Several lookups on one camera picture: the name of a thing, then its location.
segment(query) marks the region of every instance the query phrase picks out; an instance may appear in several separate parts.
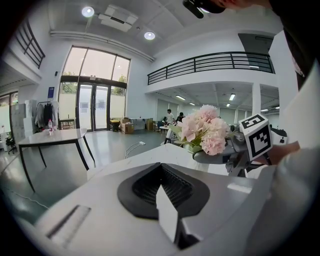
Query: cardboard box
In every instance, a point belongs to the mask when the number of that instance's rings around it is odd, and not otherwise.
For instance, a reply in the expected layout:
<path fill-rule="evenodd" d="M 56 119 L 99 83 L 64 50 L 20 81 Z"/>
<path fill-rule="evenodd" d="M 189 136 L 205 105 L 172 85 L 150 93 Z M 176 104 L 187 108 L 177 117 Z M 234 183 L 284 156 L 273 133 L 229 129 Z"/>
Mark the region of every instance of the cardboard box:
<path fill-rule="evenodd" d="M 146 129 L 148 131 L 152 131 L 154 129 L 154 119 L 153 118 L 148 118 L 147 120 L 145 120 L 145 124 L 146 124 Z"/>
<path fill-rule="evenodd" d="M 132 123 L 122 123 L 121 124 L 121 132 L 124 134 L 133 134 L 134 133 L 134 125 Z"/>
<path fill-rule="evenodd" d="M 131 119 L 127 118 L 127 117 L 122 118 L 122 119 L 120 119 L 120 123 L 121 124 L 131 123 Z"/>

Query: fluorescent light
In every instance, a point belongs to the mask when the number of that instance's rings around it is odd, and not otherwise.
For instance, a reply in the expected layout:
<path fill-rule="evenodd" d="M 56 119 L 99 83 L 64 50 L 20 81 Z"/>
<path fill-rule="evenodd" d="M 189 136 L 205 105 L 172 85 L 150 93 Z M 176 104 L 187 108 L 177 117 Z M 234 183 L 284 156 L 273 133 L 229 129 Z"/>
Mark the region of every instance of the fluorescent light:
<path fill-rule="evenodd" d="M 153 40 L 155 39 L 156 35 L 153 32 L 147 32 L 144 34 L 144 38 L 147 40 Z"/>
<path fill-rule="evenodd" d="M 177 98 L 179 98 L 179 99 L 181 99 L 181 100 L 183 100 L 183 101 L 185 101 L 186 99 L 185 98 L 182 98 L 181 96 L 179 96 L 179 95 L 176 95 L 176 97 Z"/>
<path fill-rule="evenodd" d="M 95 14 L 95 10 L 90 6 L 86 6 L 82 9 L 81 13 L 84 17 L 90 18 Z"/>
<path fill-rule="evenodd" d="M 205 9 L 203 9 L 203 8 L 200 8 L 200 9 L 201 9 L 201 11 L 203 11 L 204 13 L 207 13 L 207 14 L 210 13 L 210 11 L 207 11 L 207 10 L 205 10 Z"/>
<path fill-rule="evenodd" d="M 229 100 L 232 101 L 235 98 L 235 96 L 236 95 L 234 93 L 232 93 Z"/>

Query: double door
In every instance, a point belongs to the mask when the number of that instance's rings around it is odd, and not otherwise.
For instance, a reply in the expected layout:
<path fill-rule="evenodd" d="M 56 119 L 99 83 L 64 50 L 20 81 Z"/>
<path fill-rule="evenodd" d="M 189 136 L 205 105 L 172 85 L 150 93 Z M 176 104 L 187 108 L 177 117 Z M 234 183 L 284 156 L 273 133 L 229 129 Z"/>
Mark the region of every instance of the double door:
<path fill-rule="evenodd" d="M 110 130 L 111 86 L 80 84 L 77 118 L 80 128 L 88 132 Z"/>

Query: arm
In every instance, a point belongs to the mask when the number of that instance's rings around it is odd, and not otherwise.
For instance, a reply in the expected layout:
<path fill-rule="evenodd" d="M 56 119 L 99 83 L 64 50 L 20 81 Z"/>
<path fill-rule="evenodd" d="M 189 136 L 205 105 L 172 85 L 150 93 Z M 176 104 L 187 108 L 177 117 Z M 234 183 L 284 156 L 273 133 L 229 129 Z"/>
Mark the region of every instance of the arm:
<path fill-rule="evenodd" d="M 298 151 L 300 149 L 298 141 L 293 142 L 287 145 L 274 145 L 270 151 L 268 151 L 268 155 L 270 161 L 273 165 L 277 165 L 282 158 L 286 155 Z M 263 156 L 258 157 L 255 161 L 260 162 L 261 164 L 268 165 L 266 159 Z"/>

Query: metal handrail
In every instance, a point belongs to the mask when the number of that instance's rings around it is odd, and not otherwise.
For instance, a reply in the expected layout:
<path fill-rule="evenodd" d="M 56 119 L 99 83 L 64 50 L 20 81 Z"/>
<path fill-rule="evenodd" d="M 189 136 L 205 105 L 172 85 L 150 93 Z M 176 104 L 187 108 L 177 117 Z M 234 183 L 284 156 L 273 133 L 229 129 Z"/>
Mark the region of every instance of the metal handrail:
<path fill-rule="evenodd" d="M 275 74 L 268 54 L 227 51 L 187 58 L 153 71 L 148 74 L 148 85 L 190 73 L 227 69 L 255 70 Z"/>
<path fill-rule="evenodd" d="M 38 44 L 28 20 L 17 29 L 15 38 L 22 47 L 23 54 L 28 55 L 39 69 L 46 55 Z"/>

